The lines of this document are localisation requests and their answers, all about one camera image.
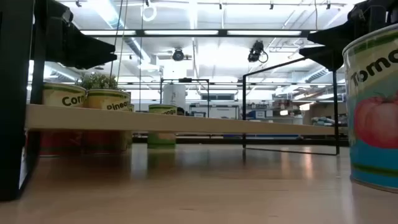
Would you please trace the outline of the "tomato label can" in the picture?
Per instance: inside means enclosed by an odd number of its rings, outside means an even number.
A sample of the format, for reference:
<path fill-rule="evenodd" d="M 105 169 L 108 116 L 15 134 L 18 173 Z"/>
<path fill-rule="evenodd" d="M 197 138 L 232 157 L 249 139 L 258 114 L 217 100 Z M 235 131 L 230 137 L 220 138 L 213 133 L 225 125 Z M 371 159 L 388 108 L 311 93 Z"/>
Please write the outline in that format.
<path fill-rule="evenodd" d="M 398 193 L 398 24 L 343 50 L 351 179 Z"/>

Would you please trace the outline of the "light blue rolled bundle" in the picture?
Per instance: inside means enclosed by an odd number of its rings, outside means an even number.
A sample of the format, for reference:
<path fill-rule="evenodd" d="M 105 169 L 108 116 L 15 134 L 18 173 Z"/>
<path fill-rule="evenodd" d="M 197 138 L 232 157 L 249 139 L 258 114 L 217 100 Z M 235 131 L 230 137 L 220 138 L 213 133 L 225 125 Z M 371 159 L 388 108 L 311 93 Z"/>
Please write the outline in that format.
<path fill-rule="evenodd" d="M 313 117 L 311 119 L 314 126 L 334 126 L 335 121 L 327 117 Z"/>

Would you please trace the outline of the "black overhead light bar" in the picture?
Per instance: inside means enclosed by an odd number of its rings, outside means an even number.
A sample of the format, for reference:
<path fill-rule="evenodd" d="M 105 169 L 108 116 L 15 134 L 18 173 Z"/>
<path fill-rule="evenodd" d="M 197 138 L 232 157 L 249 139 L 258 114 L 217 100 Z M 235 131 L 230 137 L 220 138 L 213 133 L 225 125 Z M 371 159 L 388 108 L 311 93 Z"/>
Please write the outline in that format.
<path fill-rule="evenodd" d="M 91 37 L 277 37 L 277 38 L 306 38 L 315 30 L 259 30 L 259 29 L 104 29 L 104 30 L 81 30 L 82 34 Z"/>

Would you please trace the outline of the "wooden shelf with black frame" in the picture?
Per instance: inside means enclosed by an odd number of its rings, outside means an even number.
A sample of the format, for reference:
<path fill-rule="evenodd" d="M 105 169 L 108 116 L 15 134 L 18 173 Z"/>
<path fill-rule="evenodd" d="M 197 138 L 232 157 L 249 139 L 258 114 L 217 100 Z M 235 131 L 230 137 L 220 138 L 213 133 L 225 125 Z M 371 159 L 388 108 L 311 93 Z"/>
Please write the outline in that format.
<path fill-rule="evenodd" d="M 338 135 L 338 127 L 255 123 L 241 120 L 167 116 L 150 113 L 28 104 L 29 60 L 35 53 L 32 99 L 42 96 L 47 0 L 0 0 L 0 93 L 11 98 L 0 104 L 0 202 L 17 199 L 34 171 L 43 129 L 160 131 L 177 133 L 262 133 Z"/>

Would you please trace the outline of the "corn label can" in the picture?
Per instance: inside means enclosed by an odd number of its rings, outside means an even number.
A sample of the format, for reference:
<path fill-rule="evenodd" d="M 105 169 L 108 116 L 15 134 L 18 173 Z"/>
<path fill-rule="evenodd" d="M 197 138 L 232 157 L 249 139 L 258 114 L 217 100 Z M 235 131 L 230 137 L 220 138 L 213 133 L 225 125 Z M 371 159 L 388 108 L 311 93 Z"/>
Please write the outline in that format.
<path fill-rule="evenodd" d="M 63 83 L 44 83 L 42 104 L 82 108 L 85 105 L 86 90 L 80 86 Z M 59 157 L 81 154 L 82 133 L 79 131 L 42 131 L 40 156 Z"/>

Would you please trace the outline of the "green plant in slatted pot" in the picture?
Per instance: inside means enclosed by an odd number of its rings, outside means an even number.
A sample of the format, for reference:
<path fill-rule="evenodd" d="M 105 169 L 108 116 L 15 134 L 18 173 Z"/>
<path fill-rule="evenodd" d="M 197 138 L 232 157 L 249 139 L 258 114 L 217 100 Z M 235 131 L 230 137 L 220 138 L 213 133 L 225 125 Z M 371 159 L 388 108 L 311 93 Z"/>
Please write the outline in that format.
<path fill-rule="evenodd" d="M 86 90 L 119 90 L 116 77 L 103 73 L 83 73 L 75 82 L 75 85 Z"/>

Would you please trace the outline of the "orange label can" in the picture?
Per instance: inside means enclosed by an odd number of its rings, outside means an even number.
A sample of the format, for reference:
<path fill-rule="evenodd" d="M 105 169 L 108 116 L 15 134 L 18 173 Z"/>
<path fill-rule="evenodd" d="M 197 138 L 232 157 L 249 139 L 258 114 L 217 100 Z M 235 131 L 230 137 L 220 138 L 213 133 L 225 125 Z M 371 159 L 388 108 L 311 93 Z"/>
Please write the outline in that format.
<path fill-rule="evenodd" d="M 176 115 L 177 107 L 174 105 L 149 105 L 149 113 Z M 149 132 L 147 146 L 151 149 L 174 149 L 176 146 L 175 133 Z"/>

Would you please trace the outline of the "pineapple label can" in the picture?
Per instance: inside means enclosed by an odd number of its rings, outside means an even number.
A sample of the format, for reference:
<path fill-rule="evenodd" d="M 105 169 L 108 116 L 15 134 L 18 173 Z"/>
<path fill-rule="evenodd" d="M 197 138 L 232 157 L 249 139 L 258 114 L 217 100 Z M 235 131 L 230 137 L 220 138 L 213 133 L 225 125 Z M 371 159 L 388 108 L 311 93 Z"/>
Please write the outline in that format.
<path fill-rule="evenodd" d="M 120 90 L 90 89 L 86 108 L 110 111 L 131 111 L 131 96 Z M 129 142 L 128 131 L 87 131 L 83 147 L 87 155 L 122 154 Z"/>

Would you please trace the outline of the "white cylindrical tank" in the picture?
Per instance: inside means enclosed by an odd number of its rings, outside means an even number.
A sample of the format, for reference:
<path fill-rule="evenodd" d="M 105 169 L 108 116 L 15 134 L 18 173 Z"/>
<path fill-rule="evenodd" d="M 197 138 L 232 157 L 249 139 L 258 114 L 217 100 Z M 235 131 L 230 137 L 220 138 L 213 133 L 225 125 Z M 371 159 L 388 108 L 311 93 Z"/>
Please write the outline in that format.
<path fill-rule="evenodd" d="M 174 105 L 178 108 L 186 107 L 186 87 L 185 85 L 167 84 L 162 89 L 162 104 Z"/>

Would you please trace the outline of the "black background rig frame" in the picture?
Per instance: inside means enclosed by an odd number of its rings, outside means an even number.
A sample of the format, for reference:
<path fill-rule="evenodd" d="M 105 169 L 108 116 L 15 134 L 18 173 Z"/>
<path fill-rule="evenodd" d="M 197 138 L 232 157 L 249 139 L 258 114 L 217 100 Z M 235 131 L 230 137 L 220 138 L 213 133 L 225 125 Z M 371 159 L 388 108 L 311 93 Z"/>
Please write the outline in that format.
<path fill-rule="evenodd" d="M 191 83 L 192 85 L 199 85 L 202 86 L 202 83 L 205 82 L 207 84 L 206 90 L 207 90 L 207 112 L 206 115 L 209 118 L 210 117 L 210 80 L 209 79 L 192 79 L 192 78 L 179 78 L 179 79 L 160 79 L 160 104 L 162 104 L 162 89 L 164 85 L 167 84 L 181 84 L 181 85 L 188 85 Z"/>

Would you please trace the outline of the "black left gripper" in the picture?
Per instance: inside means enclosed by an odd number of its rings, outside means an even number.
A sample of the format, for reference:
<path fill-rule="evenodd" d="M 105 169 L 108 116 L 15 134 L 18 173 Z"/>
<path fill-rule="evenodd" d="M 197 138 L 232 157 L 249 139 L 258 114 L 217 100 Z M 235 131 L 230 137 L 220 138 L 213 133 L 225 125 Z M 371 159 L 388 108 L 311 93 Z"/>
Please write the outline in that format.
<path fill-rule="evenodd" d="M 66 67 L 87 70 L 118 57 L 115 46 L 83 34 L 72 24 L 73 13 L 69 7 L 56 0 L 47 0 L 45 60 Z M 69 46 L 72 32 L 71 54 Z"/>

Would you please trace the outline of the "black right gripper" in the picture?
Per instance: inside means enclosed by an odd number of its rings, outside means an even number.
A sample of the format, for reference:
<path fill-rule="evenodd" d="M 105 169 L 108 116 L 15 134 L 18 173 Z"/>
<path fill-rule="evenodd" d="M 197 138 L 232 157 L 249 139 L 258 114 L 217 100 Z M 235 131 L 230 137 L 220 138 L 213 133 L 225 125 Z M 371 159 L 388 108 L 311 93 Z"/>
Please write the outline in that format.
<path fill-rule="evenodd" d="M 299 54 L 329 71 L 347 71 L 345 53 L 354 55 L 355 49 L 344 50 L 342 47 L 368 33 L 394 24 L 398 24 L 398 0 L 365 0 L 354 5 L 344 24 L 308 35 L 307 40 L 325 46 L 302 48 Z"/>

